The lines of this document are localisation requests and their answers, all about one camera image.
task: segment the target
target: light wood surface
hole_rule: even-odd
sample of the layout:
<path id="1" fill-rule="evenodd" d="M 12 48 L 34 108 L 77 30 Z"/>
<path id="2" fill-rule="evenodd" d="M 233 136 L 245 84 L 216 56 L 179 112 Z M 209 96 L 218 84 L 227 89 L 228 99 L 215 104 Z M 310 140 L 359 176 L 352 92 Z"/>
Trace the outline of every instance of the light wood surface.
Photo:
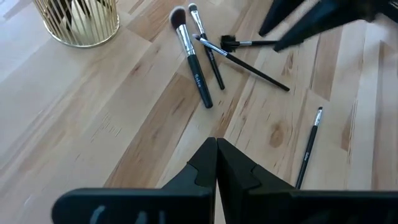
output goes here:
<path id="1" fill-rule="evenodd" d="M 196 1 L 215 43 L 224 34 L 261 40 L 271 2 Z M 294 184 L 319 106 L 325 111 L 303 188 L 398 189 L 397 24 L 381 16 L 280 54 L 234 53 L 289 93 L 217 55 L 221 91 L 194 41 L 214 102 L 207 110 L 167 20 L 188 3 L 119 0 L 117 36 L 82 50 L 53 40 L 31 1 L 0 0 L 0 223 L 50 223 L 57 197 L 79 187 L 161 187 L 208 136 L 226 138 Z M 216 222 L 224 222 L 219 203 Z"/>

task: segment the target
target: eyeliner brush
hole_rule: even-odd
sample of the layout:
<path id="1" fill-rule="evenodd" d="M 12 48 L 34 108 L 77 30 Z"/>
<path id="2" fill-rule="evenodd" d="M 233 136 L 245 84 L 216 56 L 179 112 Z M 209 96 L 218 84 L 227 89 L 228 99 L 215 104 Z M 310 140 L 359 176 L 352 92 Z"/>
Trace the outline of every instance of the eyeliner brush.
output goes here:
<path id="1" fill-rule="evenodd" d="M 276 40 L 254 40 L 254 41 L 236 41 L 234 35 L 221 36 L 221 49 L 226 52 L 234 52 L 238 47 L 258 47 L 258 46 L 272 46 L 277 43 Z"/>
<path id="2" fill-rule="evenodd" d="M 318 108 L 318 112 L 317 112 L 317 116 L 315 117 L 315 122 L 314 122 L 314 124 L 312 126 L 312 129 L 311 129 L 310 138 L 308 139 L 307 148 L 305 149 L 303 163 L 301 164 L 300 172 L 298 173 L 298 178 L 297 178 L 297 182 L 296 182 L 296 188 L 297 189 L 301 188 L 301 184 L 302 184 L 303 179 L 304 179 L 305 170 L 307 169 L 308 161 L 310 160 L 310 156 L 311 156 L 313 143 L 315 142 L 315 136 L 317 135 L 318 126 L 319 126 L 319 124 L 321 122 L 322 111 L 323 111 L 323 108 L 319 107 Z"/>
<path id="3" fill-rule="evenodd" d="M 184 7 L 175 7 L 170 13 L 169 19 L 174 30 L 177 32 L 178 37 L 180 38 L 185 53 L 187 54 L 187 60 L 192 71 L 193 79 L 198 87 L 203 103 L 205 104 L 206 108 L 211 108 L 213 106 L 213 102 L 211 100 L 205 77 L 203 76 L 203 72 L 200 68 L 198 57 L 189 38 Z"/>
<path id="4" fill-rule="evenodd" d="M 195 24 L 197 25 L 197 28 L 200 32 L 200 36 L 207 40 L 207 36 L 205 34 L 205 29 L 203 28 L 203 24 L 199 17 L 198 6 L 195 3 L 191 3 L 191 4 L 189 4 L 188 8 L 189 8 L 189 11 L 191 12 L 191 16 L 192 16 L 193 20 L 195 21 Z M 208 48 L 206 46 L 205 46 L 205 51 L 206 51 L 207 57 L 209 58 L 211 67 L 213 68 L 214 74 L 217 78 L 218 85 L 220 86 L 220 89 L 224 90 L 225 86 L 224 86 L 223 78 L 221 77 L 220 71 L 218 70 L 217 62 L 216 62 L 216 59 L 214 58 L 213 52 L 211 51 L 210 48 Z"/>
<path id="5" fill-rule="evenodd" d="M 243 62 L 242 60 L 238 59 L 237 57 L 229 54 L 228 52 L 226 52 L 223 49 L 218 48 L 217 46 L 215 46 L 214 44 L 210 43 L 208 40 L 200 37 L 198 34 L 193 34 L 193 37 L 196 40 L 199 40 L 203 45 L 205 45 L 206 47 L 209 47 L 211 49 L 213 49 L 214 51 L 216 51 L 217 53 L 224 55 L 226 58 L 230 59 L 231 61 L 235 62 L 236 64 L 244 67 L 245 69 L 249 70 L 252 73 L 255 73 L 256 75 L 264 78 L 265 80 L 271 82 L 272 84 L 274 84 L 275 86 L 285 90 L 285 91 L 289 91 L 290 88 L 288 88 L 287 86 L 281 84 L 280 82 L 276 81 L 275 79 L 269 77 L 268 75 L 260 72 L 259 70 L 255 69 L 254 67 L 248 65 L 246 62 Z"/>

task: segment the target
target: black brush handle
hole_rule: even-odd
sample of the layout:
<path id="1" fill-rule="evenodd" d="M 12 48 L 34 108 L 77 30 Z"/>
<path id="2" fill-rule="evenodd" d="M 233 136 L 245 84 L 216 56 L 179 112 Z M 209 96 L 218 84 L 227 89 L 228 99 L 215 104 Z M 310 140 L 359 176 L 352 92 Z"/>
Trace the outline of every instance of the black brush handle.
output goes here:
<path id="1" fill-rule="evenodd" d="M 315 136 L 317 135 L 317 131 L 318 131 L 318 126 L 312 126 L 310 139 L 308 140 L 307 148 L 305 149 L 303 163 L 301 164 L 300 172 L 298 173 L 298 178 L 297 178 L 297 182 L 296 182 L 297 189 L 301 188 L 301 184 L 303 182 L 304 175 L 305 175 L 305 170 L 307 169 L 308 161 L 310 160 L 312 146 L 313 146 L 313 143 L 315 142 Z"/>
<path id="2" fill-rule="evenodd" d="M 200 36 L 207 40 L 206 34 L 200 34 Z M 214 58 L 213 51 L 206 46 L 205 46 L 205 51 L 206 51 L 207 57 L 209 58 L 209 61 L 210 61 L 211 67 L 214 71 L 214 74 L 216 76 L 218 85 L 220 86 L 220 89 L 224 90 L 225 89 L 224 81 L 223 81 L 223 78 L 221 77 L 220 71 L 218 70 L 217 62 L 216 62 L 216 59 Z"/>
<path id="3" fill-rule="evenodd" d="M 239 47 L 241 44 L 237 41 L 223 41 L 221 42 L 222 45 L 232 46 L 232 47 Z"/>
<path id="4" fill-rule="evenodd" d="M 188 56 L 188 63 L 191 67 L 193 79 L 197 84 L 203 103 L 205 104 L 206 108 L 211 108 L 213 106 L 213 102 L 211 100 L 209 89 L 207 88 L 205 77 L 201 71 L 198 57 L 196 55 Z"/>
<path id="5" fill-rule="evenodd" d="M 289 91 L 290 88 L 281 84 L 280 82 L 276 81 L 275 79 L 269 77 L 268 75 L 260 72 L 259 70 L 255 69 L 254 67 L 248 65 L 246 62 L 243 62 L 242 60 L 238 59 L 237 57 L 231 55 L 231 54 L 227 54 L 226 57 L 228 59 L 230 59 L 231 61 L 237 63 L 238 65 L 244 67 L 245 69 L 249 70 L 252 73 L 255 73 L 256 75 L 259 75 L 260 77 L 266 79 L 267 81 L 271 82 L 272 84 L 274 84 L 275 86 L 285 90 L 285 91 Z"/>
<path id="6" fill-rule="evenodd" d="M 267 46 L 267 45 L 275 45 L 277 43 L 276 40 L 256 40 L 252 41 L 252 46 Z"/>

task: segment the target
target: gold brush holder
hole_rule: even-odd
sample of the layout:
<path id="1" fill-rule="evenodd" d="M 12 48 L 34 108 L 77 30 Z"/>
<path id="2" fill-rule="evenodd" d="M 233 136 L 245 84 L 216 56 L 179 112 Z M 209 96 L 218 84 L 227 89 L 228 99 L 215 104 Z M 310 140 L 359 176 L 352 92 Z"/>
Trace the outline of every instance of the gold brush holder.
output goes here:
<path id="1" fill-rule="evenodd" d="M 101 45 L 119 29 L 116 0 L 34 0 L 34 4 L 52 37 L 69 46 Z"/>

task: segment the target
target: thin detail brush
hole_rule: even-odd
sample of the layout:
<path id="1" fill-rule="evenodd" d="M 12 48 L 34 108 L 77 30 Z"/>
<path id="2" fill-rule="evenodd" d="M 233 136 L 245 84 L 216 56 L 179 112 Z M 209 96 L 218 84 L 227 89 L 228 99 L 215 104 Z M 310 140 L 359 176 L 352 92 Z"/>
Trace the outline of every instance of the thin detail brush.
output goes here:
<path id="1" fill-rule="evenodd" d="M 195 3 L 191 3 L 191 4 L 189 4 L 188 8 L 189 8 L 189 11 L 191 12 L 191 16 L 192 16 L 193 20 L 195 21 L 195 24 L 197 25 L 197 28 L 200 32 L 200 36 L 207 40 L 207 36 L 205 34 L 205 29 L 203 28 L 203 23 L 199 16 L 198 6 Z M 216 62 L 216 59 L 214 58 L 213 52 L 211 51 L 210 48 L 208 48 L 206 46 L 205 46 L 205 51 L 206 51 L 207 57 L 209 58 L 209 61 L 210 61 L 211 67 L 214 71 L 214 74 L 217 78 L 218 85 L 220 86 L 220 89 L 224 90 L 225 86 L 224 86 L 223 78 L 221 77 L 220 71 L 218 70 L 217 62 Z"/>

